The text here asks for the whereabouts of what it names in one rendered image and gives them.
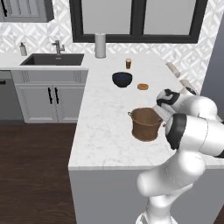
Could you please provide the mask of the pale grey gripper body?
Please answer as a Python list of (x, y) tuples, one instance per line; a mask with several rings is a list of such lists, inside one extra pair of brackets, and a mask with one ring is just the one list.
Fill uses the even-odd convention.
[(164, 108), (155, 105), (153, 110), (162, 118), (162, 120), (167, 123), (171, 118), (172, 114), (169, 111), (166, 111)]

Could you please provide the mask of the white paper towel roll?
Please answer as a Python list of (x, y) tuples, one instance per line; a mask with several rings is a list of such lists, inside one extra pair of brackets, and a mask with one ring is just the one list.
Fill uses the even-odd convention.
[(94, 52), (97, 59), (103, 59), (106, 57), (106, 34), (96, 33), (94, 35)]

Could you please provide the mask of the black framed window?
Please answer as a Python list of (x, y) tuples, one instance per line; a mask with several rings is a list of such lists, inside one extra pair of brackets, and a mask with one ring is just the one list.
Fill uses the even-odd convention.
[[(197, 44), (208, 0), (196, 0), (190, 31), (186, 35), (144, 34), (147, 0), (131, 0), (129, 34), (107, 34), (107, 43)], [(73, 42), (94, 43), (94, 34), (83, 31), (81, 0), (69, 0)]]

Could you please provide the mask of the dark sink basin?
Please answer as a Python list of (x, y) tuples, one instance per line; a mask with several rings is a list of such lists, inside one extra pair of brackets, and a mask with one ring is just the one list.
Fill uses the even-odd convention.
[(80, 66), (83, 58), (83, 53), (61, 55), (33, 53), (21, 63), (21, 66)]

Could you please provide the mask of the grey dishwasher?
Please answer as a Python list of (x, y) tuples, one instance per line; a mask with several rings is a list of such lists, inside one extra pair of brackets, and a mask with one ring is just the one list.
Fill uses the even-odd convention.
[(6, 81), (5, 85), (0, 85), (0, 122), (22, 123), (24, 118), (11, 72), (0, 70), (0, 81)]

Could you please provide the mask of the grey base cabinet door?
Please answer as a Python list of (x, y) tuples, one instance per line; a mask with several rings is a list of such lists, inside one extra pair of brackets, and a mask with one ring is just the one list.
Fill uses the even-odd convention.
[(60, 123), (76, 123), (78, 121), (84, 86), (77, 84), (57, 84), (59, 104), (56, 102), (57, 116)]
[(53, 99), (50, 104), (48, 85), (17, 84), (17, 97), (26, 123), (55, 123)]

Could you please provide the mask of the dark blue bowl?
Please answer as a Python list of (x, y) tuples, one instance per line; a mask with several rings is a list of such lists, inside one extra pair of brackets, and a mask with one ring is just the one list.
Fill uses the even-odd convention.
[(112, 81), (119, 88), (126, 88), (132, 82), (132, 75), (126, 72), (117, 72), (112, 75)]

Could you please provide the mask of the grey soap dispenser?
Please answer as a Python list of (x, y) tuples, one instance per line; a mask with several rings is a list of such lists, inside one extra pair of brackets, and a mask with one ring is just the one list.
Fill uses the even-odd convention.
[(26, 56), (27, 55), (27, 51), (26, 51), (25, 44), (21, 42), (19, 48), (20, 48), (21, 55), (22, 56)]

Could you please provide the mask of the brown woven basket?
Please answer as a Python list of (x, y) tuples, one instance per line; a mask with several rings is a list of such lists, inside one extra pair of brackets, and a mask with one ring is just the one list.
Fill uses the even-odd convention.
[(135, 108), (128, 113), (132, 120), (132, 136), (143, 142), (154, 141), (163, 119), (153, 108)]

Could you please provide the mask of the grey panel under sink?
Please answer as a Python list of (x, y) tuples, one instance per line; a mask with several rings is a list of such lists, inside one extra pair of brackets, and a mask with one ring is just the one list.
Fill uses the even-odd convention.
[(74, 82), (85, 84), (88, 70), (22, 70), (12, 71), (15, 84), (34, 82)]

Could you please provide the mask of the grey wall cabinet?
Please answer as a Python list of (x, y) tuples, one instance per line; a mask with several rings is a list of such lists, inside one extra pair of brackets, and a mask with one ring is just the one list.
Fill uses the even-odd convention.
[(4, 16), (0, 0), (0, 22), (48, 23), (54, 19), (52, 0), (3, 0), (7, 10)]

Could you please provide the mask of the silver tap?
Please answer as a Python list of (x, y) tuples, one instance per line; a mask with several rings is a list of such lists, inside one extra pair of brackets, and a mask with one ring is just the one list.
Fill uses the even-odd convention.
[(59, 40), (55, 40), (52, 43), (52, 46), (55, 46), (56, 47), (56, 54), (57, 55), (61, 55), (61, 52), (62, 51), (65, 51), (65, 46), (64, 45), (60, 45), (60, 41)]

